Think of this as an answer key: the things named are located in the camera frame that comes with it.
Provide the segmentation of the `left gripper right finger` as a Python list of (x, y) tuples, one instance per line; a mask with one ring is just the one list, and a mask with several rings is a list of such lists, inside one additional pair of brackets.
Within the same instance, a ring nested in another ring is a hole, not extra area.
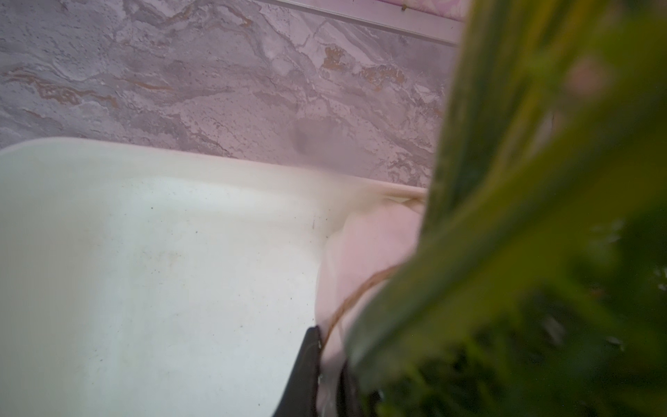
[(341, 417), (377, 417), (380, 392), (363, 394), (357, 378), (344, 362), (336, 390), (336, 411)]

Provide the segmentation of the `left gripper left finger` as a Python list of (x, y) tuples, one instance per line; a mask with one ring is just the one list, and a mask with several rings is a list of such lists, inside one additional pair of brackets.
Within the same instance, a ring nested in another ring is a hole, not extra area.
[(320, 377), (321, 330), (309, 328), (302, 340), (274, 417), (315, 417)]

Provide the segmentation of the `pink flower pot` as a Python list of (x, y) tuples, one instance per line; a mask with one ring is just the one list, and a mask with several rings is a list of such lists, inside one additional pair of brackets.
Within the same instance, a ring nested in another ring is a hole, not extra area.
[(378, 416), (665, 415), (665, 2), (475, 2), (415, 251), (335, 322)]

